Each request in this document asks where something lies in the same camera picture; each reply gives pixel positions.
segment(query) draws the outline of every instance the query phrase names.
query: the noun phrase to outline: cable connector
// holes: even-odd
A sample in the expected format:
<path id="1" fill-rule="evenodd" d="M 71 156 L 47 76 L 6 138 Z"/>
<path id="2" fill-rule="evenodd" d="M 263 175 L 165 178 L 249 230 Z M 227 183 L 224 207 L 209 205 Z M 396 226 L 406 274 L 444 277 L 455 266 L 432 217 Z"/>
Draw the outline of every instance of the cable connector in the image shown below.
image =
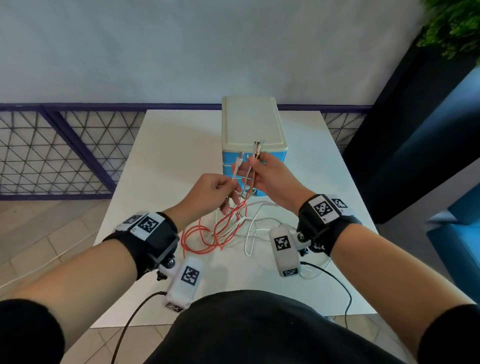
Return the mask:
<path id="1" fill-rule="evenodd" d="M 235 177 L 237 176 L 237 173 L 239 171 L 239 168 L 240 168 L 240 165 L 242 164 L 243 162 L 243 153 L 242 152 L 239 152 L 239 155 L 237 157 L 237 160 L 235 161 L 235 169 L 233 170 L 233 177 L 232 177 L 232 181 L 235 179 Z"/>

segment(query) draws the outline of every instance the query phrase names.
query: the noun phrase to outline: hand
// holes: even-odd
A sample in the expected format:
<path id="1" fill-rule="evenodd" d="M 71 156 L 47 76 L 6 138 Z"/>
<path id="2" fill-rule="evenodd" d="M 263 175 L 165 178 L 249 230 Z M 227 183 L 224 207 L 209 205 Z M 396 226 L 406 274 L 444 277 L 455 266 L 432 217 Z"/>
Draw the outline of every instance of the hand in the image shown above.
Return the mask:
<path id="1" fill-rule="evenodd" d="M 229 197 L 236 205 L 240 204 L 240 197 L 236 191 L 241 192 L 241 188 L 231 177 L 204 173 L 185 198 L 164 213 L 173 220 L 178 231 L 181 231 L 219 207 L 222 213 L 227 215 L 230 207 Z"/>
<path id="2" fill-rule="evenodd" d="M 298 215 L 300 207 L 315 195 L 315 192 L 301 184 L 285 164 L 270 153 L 262 152 L 260 159 L 266 164 L 250 156 L 248 162 L 240 165 L 238 175 L 246 177 L 247 170 L 251 165 L 252 169 L 257 172 L 254 187 L 265 192 L 275 203 Z M 247 185 L 251 184 L 252 180 L 247 180 Z"/>

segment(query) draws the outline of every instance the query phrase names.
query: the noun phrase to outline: black cable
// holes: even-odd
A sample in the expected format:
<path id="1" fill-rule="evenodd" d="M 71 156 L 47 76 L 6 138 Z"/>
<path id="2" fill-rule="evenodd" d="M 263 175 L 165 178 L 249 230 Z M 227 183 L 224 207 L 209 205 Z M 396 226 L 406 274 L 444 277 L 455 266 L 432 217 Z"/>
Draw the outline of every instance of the black cable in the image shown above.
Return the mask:
<path id="1" fill-rule="evenodd" d="M 151 294 L 150 296 L 148 296 L 147 298 L 145 298 L 145 301 L 143 301 L 140 306 L 137 307 L 137 309 L 135 310 L 135 312 L 133 313 L 133 315 L 128 319 L 127 321 L 127 324 L 125 325 L 125 327 L 123 328 L 122 332 L 121 332 L 121 335 L 120 335 L 120 338 L 119 338 L 119 342 L 117 342 L 117 346 L 115 348 L 115 351 L 113 352 L 113 357 L 112 357 L 112 361 L 111 361 L 111 364 L 114 364 L 115 363 L 115 359 L 117 358 L 117 353 L 119 351 L 119 347 L 120 347 L 120 343 L 121 343 L 121 340 L 123 339 L 123 335 L 125 335 L 125 331 L 127 330 L 127 327 L 128 325 L 131 323 L 131 321 L 133 320 L 133 318 L 135 317 L 135 315 L 137 314 L 137 312 L 142 308 L 142 306 L 150 299 L 152 298 L 153 296 L 157 296 L 157 295 L 162 295 L 162 296 L 165 296 L 167 293 L 166 292 L 163 292 L 163 291 L 160 291 L 160 292 L 155 292 L 153 294 Z"/>
<path id="2" fill-rule="evenodd" d="M 338 280 L 337 277 L 335 277 L 332 273 L 327 272 L 325 269 L 320 268 L 320 267 L 316 266 L 315 264 L 308 263 L 308 262 L 300 262 L 300 264 L 307 265 L 307 266 L 312 266 L 312 267 L 317 268 L 317 269 L 321 270 L 322 272 L 328 274 L 328 275 L 331 276 L 333 279 L 335 279 L 338 283 L 340 283 L 340 284 L 342 285 L 342 287 L 347 291 L 348 296 L 350 297 L 350 301 L 349 301 L 349 303 L 348 303 L 347 309 L 345 310 L 344 319 L 345 319 L 345 326 L 348 328 L 348 324 L 347 324 L 347 312 L 348 312 L 348 309 L 350 308 L 350 305 L 352 304 L 352 295 L 350 294 L 350 292 L 348 291 L 348 289 L 345 287 L 345 285 L 344 285 L 342 282 L 340 282 L 340 281 Z"/>

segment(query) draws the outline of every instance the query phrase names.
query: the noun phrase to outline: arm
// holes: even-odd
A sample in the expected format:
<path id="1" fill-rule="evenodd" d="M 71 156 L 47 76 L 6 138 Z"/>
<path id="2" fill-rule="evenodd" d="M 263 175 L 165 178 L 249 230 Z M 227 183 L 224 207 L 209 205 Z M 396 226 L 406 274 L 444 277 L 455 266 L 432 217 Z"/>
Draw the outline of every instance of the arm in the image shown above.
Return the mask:
<path id="1" fill-rule="evenodd" d="M 187 196 L 164 211 L 178 231 L 220 206 L 228 211 L 228 196 L 238 204 L 238 184 L 227 176 L 204 174 Z M 127 290 L 137 277 L 135 262 L 117 240 L 96 245 L 60 264 L 35 282 L 12 293 L 12 298 L 44 305 L 60 324 L 65 350 Z"/>
<path id="2" fill-rule="evenodd" d="M 315 192 L 274 156 L 262 153 L 261 159 L 265 164 L 249 158 L 238 174 L 245 176 L 251 164 L 257 172 L 255 187 L 298 215 Z M 340 234 L 331 258 L 414 354 L 436 318 L 450 308 L 474 303 L 433 269 L 362 225 L 351 224 Z"/>

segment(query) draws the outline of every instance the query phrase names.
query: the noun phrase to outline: white lid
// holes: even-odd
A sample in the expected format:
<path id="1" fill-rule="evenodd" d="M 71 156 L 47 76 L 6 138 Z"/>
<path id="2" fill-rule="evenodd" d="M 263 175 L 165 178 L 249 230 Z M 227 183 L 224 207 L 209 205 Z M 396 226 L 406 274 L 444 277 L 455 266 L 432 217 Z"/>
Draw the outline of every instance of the white lid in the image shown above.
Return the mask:
<path id="1" fill-rule="evenodd" d="M 262 151 L 283 152 L 287 141 L 274 97 L 222 98 L 222 149 L 251 153 L 254 141 L 264 140 Z"/>

